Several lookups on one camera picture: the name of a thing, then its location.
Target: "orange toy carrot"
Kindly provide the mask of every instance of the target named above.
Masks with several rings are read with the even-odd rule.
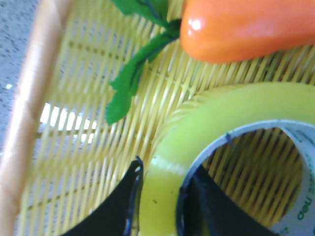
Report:
[[[186,0],[180,41],[210,63],[315,43],[315,0]]]

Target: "adhesive tape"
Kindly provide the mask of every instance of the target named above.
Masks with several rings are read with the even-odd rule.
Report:
[[[178,192],[190,173],[229,139],[273,127],[281,128],[303,157],[303,178],[293,207],[270,229],[281,236],[315,235],[315,87],[260,83],[203,92],[165,125],[145,176],[141,236],[176,236]]]

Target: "black plastic piece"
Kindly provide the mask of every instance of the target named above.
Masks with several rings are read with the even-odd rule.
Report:
[[[178,236],[277,236],[239,208],[201,166],[180,190]]]
[[[131,236],[139,229],[137,219],[142,182],[143,164],[137,158],[108,198],[62,236]]]

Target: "green leaf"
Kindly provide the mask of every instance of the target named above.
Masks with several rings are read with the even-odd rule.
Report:
[[[106,108],[108,124],[123,118],[130,108],[131,98],[136,95],[139,80],[146,61],[153,60],[163,48],[179,37],[181,20],[169,23],[166,30],[152,38],[147,45],[124,65],[115,80],[110,85],[117,92]]]
[[[138,14],[160,26],[166,27],[168,0],[112,0],[124,14]]]

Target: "basket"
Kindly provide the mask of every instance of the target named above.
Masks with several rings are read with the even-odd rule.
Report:
[[[180,16],[181,5],[169,1],[169,19]],[[60,235],[76,225],[137,155],[148,166],[165,120],[201,91],[263,81],[315,84],[313,45],[207,64],[186,55],[177,40],[145,65],[127,117],[108,126],[109,81],[160,31],[141,17],[122,15],[109,0],[41,1],[1,163],[0,235]],[[247,148],[233,154],[223,146],[204,165],[232,200],[271,226],[296,198],[299,153],[280,129],[234,142]],[[226,158],[230,154],[235,158]]]

